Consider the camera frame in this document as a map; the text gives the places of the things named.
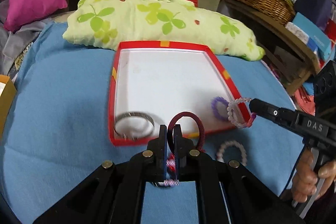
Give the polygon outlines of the person's right hand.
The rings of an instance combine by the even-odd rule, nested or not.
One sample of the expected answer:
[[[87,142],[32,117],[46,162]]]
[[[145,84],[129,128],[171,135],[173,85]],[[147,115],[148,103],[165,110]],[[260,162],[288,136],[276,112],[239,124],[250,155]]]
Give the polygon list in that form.
[[[318,178],[325,179],[321,190],[317,196],[317,199],[322,197],[330,188],[333,181],[335,181],[335,160],[327,162],[322,166],[318,173],[315,173],[310,165],[313,163],[313,153],[309,149],[305,149],[303,152],[297,168],[296,174],[292,180],[291,193],[293,199],[299,203],[306,202],[307,198],[316,193]]]

